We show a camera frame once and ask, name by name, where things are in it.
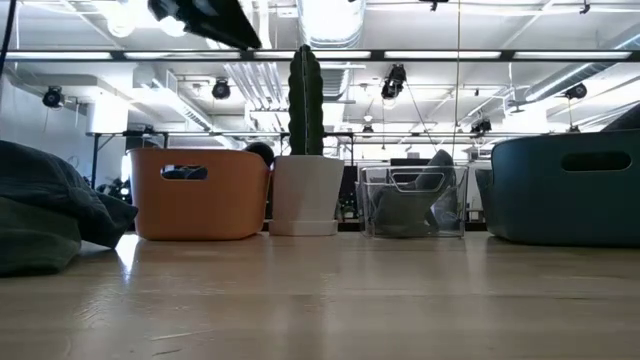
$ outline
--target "clear acrylic bin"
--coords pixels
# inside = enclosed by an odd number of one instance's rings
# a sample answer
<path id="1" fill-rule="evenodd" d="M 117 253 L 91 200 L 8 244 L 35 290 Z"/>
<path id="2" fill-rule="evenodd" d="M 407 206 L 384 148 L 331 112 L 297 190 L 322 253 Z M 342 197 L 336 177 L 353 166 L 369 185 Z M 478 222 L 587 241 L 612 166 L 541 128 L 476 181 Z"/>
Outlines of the clear acrylic bin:
<path id="1" fill-rule="evenodd" d="M 466 166 L 363 168 L 358 191 L 361 230 L 390 238 L 462 237 Z"/>

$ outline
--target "potted plant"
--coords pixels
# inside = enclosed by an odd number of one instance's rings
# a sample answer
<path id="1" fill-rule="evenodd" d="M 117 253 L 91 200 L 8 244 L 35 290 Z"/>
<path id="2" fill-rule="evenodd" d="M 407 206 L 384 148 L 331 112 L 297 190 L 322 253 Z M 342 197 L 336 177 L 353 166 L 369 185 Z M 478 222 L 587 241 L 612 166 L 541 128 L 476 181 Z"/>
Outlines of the potted plant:
<path id="1" fill-rule="evenodd" d="M 344 162 L 323 154 L 320 64 L 303 45 L 289 75 L 291 155 L 276 158 L 273 175 L 272 235 L 328 236 L 338 231 L 335 209 Z"/>

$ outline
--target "desk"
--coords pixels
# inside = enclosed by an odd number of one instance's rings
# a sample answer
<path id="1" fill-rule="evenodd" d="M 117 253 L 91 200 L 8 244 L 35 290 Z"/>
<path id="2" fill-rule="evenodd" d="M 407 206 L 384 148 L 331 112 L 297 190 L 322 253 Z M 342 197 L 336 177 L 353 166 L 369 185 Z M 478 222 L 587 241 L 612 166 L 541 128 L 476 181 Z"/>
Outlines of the desk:
<path id="1" fill-rule="evenodd" d="M 0 279 L 1 358 L 640 358 L 640 252 L 487 237 L 87 245 Z"/>

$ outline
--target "orange storage bin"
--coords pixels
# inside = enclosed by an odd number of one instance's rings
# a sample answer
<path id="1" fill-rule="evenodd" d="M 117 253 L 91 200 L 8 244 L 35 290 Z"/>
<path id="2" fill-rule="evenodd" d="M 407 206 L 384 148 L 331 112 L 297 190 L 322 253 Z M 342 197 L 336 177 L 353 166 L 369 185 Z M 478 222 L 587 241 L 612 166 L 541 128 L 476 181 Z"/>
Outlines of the orange storage bin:
<path id="1" fill-rule="evenodd" d="M 131 150 L 139 236 L 148 240 L 233 240 L 262 229 L 270 172 L 256 154 L 233 150 Z M 199 165 L 203 180 L 168 180 L 168 165 Z"/>

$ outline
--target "cactus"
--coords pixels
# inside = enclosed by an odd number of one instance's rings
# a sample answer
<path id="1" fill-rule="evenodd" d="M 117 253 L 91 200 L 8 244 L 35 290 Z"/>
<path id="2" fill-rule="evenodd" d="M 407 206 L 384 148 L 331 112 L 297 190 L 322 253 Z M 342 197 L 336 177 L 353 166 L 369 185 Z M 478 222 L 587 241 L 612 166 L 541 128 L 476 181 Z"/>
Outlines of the cactus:
<path id="1" fill-rule="evenodd" d="M 291 155 L 322 155 L 322 74 L 307 45 L 296 51 L 289 75 L 289 145 Z"/>

